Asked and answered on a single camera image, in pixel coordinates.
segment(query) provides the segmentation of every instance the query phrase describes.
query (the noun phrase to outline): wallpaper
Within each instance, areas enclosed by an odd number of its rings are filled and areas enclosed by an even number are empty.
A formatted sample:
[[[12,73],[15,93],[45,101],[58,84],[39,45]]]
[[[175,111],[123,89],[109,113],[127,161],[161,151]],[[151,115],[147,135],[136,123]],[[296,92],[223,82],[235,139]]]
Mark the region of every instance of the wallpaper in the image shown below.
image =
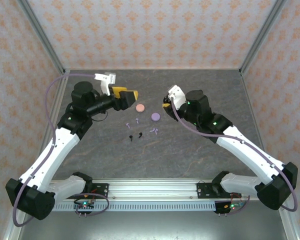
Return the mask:
[[[5,185],[9,178],[18,179],[37,157],[47,125],[45,90],[58,75],[17,1],[1,0],[0,240],[12,210]]]
[[[276,1],[29,2],[66,69],[239,69]]]
[[[298,166],[300,224],[300,0],[285,4],[244,81],[266,150]]]

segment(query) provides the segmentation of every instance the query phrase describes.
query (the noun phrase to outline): pink disc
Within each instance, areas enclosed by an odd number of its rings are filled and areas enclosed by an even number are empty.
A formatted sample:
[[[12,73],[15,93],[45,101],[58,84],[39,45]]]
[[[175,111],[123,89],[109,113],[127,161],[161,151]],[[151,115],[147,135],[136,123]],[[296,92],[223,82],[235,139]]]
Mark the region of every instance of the pink disc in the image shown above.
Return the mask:
[[[138,104],[135,109],[137,112],[142,113],[145,110],[145,106],[143,104]]]

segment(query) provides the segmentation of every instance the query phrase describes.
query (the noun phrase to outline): small black object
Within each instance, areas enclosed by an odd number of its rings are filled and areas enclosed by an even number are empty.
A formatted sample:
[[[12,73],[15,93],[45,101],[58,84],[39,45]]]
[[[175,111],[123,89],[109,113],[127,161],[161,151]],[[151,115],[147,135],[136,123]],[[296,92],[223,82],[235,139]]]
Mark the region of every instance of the small black object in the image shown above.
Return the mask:
[[[215,213],[216,214],[228,214],[231,211],[230,207],[225,207],[226,205],[230,206],[231,201],[226,202],[216,202],[215,203]]]

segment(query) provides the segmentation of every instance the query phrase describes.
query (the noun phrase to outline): metal corner post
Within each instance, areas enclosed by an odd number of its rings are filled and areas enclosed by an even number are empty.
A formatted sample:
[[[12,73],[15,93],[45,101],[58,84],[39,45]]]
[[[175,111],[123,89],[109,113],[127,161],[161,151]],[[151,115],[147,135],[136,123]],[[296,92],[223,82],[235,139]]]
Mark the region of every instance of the metal corner post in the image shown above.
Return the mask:
[[[254,43],[252,44],[247,56],[244,59],[242,67],[239,69],[241,76],[246,72],[252,60],[257,55],[258,50],[260,49],[262,43],[266,39],[271,27],[274,25],[277,17],[281,12],[281,9],[283,8],[286,2],[287,0],[277,0],[273,5],[269,16],[265,20],[262,28],[260,29],[260,32],[258,33],[256,39],[254,40]]]
[[[17,0],[20,7],[24,11],[24,14],[27,16],[28,20],[30,21],[34,31],[36,32],[37,36],[39,37],[40,41],[42,42],[44,48],[46,49],[48,55],[50,56],[53,64],[55,65],[56,69],[59,73],[64,73],[64,68],[60,59],[58,58],[54,48],[52,47],[47,35],[44,32],[39,20],[37,19],[31,5],[29,4],[28,0]]]

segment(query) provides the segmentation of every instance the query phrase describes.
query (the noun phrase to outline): white plastic casing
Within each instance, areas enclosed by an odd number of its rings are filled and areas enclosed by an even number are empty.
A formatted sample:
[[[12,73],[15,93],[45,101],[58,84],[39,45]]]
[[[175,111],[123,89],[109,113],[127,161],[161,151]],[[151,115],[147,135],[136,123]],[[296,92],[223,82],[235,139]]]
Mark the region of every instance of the white plastic casing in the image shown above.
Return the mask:
[[[81,177],[72,175],[66,180],[51,184],[47,191],[50,193],[55,193],[54,199],[55,204],[57,204],[69,198],[70,196],[82,193],[85,185],[86,181],[84,181]]]
[[[112,72],[105,72],[104,74],[95,73],[94,79],[101,81],[101,91],[110,96],[109,84],[116,83],[116,74]]]
[[[257,148],[266,158],[268,158],[274,165],[276,165],[280,170],[282,170],[283,163],[269,154],[262,151],[259,147],[253,144],[249,139],[247,139],[243,134],[235,127],[230,126],[224,132],[225,135],[230,135],[234,137],[238,137],[245,142],[251,144],[255,148]],[[272,176],[278,176],[279,173],[277,170],[273,168],[265,159],[263,159],[258,153],[256,153],[253,149],[248,147],[247,145],[226,137],[219,137],[216,143],[227,149],[233,155],[235,155],[238,159],[240,159],[245,165],[247,165],[261,180],[265,185],[270,183],[273,179]]]
[[[255,186],[260,183],[260,178],[257,176],[240,176],[228,173],[222,178],[220,185],[227,193],[241,193],[257,197]]]
[[[186,103],[186,95],[185,93],[181,90],[181,88],[177,85],[172,86],[168,90],[168,98],[172,101],[173,98],[173,103],[175,106],[175,109],[179,110],[182,104]]]
[[[59,128],[55,130],[56,142],[55,147],[42,167],[36,172],[32,179],[27,184],[29,187],[37,186],[37,190],[45,193],[49,187],[51,179],[56,173],[57,169],[66,158],[71,149],[74,148],[80,141],[76,134],[71,134],[71,131],[65,128]],[[52,140],[40,154],[34,164],[20,177],[22,183],[29,178],[36,167],[43,161],[47,156],[52,145]]]

